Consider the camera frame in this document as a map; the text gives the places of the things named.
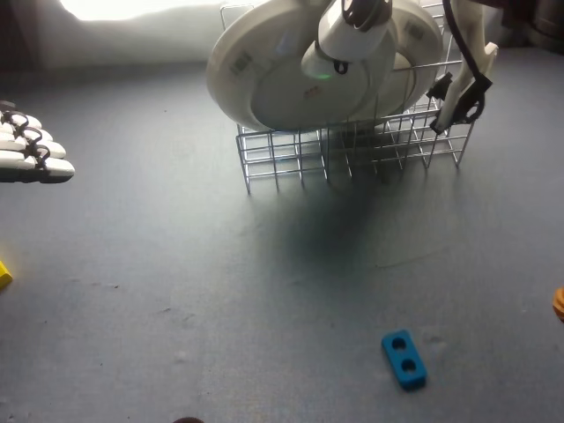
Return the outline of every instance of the barcode label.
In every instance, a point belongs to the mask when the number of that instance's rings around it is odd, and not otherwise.
[[[253,58],[249,53],[243,51],[237,60],[229,68],[231,73],[238,77],[243,71],[245,71],[248,66],[253,62]]]
[[[405,23],[405,31],[417,41],[425,36],[425,30],[410,20]]]

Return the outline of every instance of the blue toy block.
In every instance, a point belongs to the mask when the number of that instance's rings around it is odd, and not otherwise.
[[[427,370],[407,330],[386,335],[382,339],[382,347],[404,390],[416,390],[425,386]]]

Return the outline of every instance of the wire dish rack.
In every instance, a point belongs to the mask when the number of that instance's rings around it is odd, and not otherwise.
[[[442,3],[420,4],[437,22],[447,46],[442,61],[425,67],[436,69],[435,78],[458,67],[459,51],[450,33],[445,33]],[[242,15],[252,4],[228,4],[220,8],[224,30],[231,22],[228,13]],[[418,67],[394,71],[411,71]],[[400,115],[357,121],[336,122],[312,130],[256,132],[237,125],[235,142],[247,191],[259,178],[298,175],[304,183],[306,174],[323,172],[327,181],[331,169],[344,165],[351,178],[360,167],[372,167],[375,175],[384,163],[395,163],[401,171],[410,161],[420,160],[429,169],[434,156],[450,156],[456,167],[462,163],[474,123],[457,124],[441,134],[429,128],[442,102],[423,96]]]

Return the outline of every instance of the table surface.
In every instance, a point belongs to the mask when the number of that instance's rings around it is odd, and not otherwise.
[[[561,420],[563,70],[502,51],[460,171],[251,196],[202,65],[3,79],[77,174],[0,187],[0,421]]]

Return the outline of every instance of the yellow object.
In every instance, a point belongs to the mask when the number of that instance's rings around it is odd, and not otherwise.
[[[554,313],[564,322],[564,288],[556,290],[553,299]]]
[[[12,282],[11,274],[4,266],[4,263],[0,262],[0,291],[2,291],[5,287],[7,287],[10,282]]]

